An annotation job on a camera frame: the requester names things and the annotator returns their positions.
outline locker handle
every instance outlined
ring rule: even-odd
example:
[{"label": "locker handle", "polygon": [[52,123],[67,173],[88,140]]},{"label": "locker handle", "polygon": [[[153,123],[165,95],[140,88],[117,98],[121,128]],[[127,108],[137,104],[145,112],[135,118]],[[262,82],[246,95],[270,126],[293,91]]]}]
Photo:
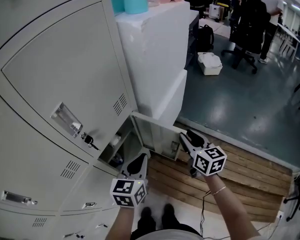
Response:
[{"label": "locker handle", "polygon": [[9,191],[3,191],[1,199],[3,201],[15,202],[26,206],[38,204],[38,201],[32,201],[31,197],[15,194]]},{"label": "locker handle", "polygon": [[87,207],[94,207],[94,206],[96,206],[96,205],[97,205],[96,202],[86,202],[86,203],[83,205],[82,209],[87,208]]}]

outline table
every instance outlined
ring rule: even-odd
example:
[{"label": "table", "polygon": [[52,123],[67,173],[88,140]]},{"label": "table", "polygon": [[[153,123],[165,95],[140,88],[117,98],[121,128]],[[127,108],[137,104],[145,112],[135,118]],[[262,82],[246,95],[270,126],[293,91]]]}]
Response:
[{"label": "table", "polygon": [[[287,29],[285,26],[281,25],[280,23],[278,23],[278,26],[285,32],[287,33],[290,37],[294,38],[295,40],[297,40],[297,43],[296,43],[296,46],[295,47],[291,47],[294,51],[293,51],[293,54],[292,54],[292,59],[291,61],[293,62],[294,59],[295,59],[295,56],[296,56],[296,52],[297,52],[297,49],[298,49],[298,46],[300,44],[300,40],[296,37],[296,35],[291,32],[289,29]],[[279,49],[279,53],[280,53],[280,50],[284,49],[286,47],[286,45],[289,43],[289,39],[288,37],[286,36],[284,38],[284,42],[283,42],[283,45],[281,46],[282,48]]]}]

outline black backpack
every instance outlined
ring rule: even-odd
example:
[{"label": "black backpack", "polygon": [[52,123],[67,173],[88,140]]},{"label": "black backpack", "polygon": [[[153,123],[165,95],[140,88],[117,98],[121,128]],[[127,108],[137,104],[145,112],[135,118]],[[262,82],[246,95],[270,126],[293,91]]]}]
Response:
[{"label": "black backpack", "polygon": [[208,25],[204,25],[204,27],[201,26],[198,30],[196,51],[206,53],[214,48],[214,42],[215,36],[213,29]]}]

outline cable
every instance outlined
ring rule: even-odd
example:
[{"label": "cable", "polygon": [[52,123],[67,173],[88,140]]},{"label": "cable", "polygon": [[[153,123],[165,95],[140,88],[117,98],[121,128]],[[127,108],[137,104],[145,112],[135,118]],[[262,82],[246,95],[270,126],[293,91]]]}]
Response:
[{"label": "cable", "polygon": [[[259,232],[260,230],[263,230],[264,228],[266,228],[266,227],[268,227],[269,225],[270,225],[271,223],[269,223],[269,224],[267,224],[267,225],[265,225],[265,226],[263,226],[262,228],[259,228],[257,231]],[[275,232],[275,230],[276,230],[276,228],[278,227],[278,225],[279,225],[279,222],[278,222],[278,224],[276,225],[276,227],[275,227],[275,229],[274,229],[274,231],[272,232],[272,234]],[[226,236],[226,237],[223,237],[223,238],[218,238],[218,239],[215,239],[215,238],[212,238],[212,237],[202,237],[203,239],[211,239],[211,240],[223,240],[223,239],[226,239],[226,238],[230,238],[230,236]]]},{"label": "cable", "polygon": [[204,234],[204,228],[203,228],[203,223],[205,222],[205,215],[204,215],[204,210],[205,210],[205,197],[210,195],[211,191],[209,190],[208,192],[205,193],[205,195],[202,198],[202,211],[201,211],[201,221],[200,221],[200,234],[203,237]]},{"label": "cable", "polygon": [[268,238],[268,240],[269,240],[270,238],[272,238],[272,236],[274,235],[274,233],[275,233],[277,227],[279,226],[279,223],[280,223],[281,218],[282,218],[282,215],[280,215],[279,221],[278,221],[277,225],[275,226],[274,230],[272,231],[272,234],[270,235],[270,237]]}]

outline white box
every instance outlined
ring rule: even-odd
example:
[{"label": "white box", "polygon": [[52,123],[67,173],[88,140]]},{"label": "white box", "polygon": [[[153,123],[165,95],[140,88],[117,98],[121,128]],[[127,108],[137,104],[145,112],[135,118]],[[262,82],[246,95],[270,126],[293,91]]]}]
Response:
[{"label": "white box", "polygon": [[185,67],[190,4],[171,2],[115,17],[139,111],[153,117]]},{"label": "white box", "polygon": [[[203,52],[198,52],[198,57],[203,54]],[[222,69],[222,65],[218,67],[206,67],[204,63],[198,61],[200,68],[205,76],[216,76],[219,75]]]},{"label": "white box", "polygon": [[182,69],[174,84],[171,86],[170,90],[168,90],[161,104],[154,113],[154,119],[165,123],[167,126],[174,124],[184,101],[186,80],[187,71]]},{"label": "white box", "polygon": [[220,6],[219,5],[210,4],[209,18],[211,18],[211,19],[220,19]]}]

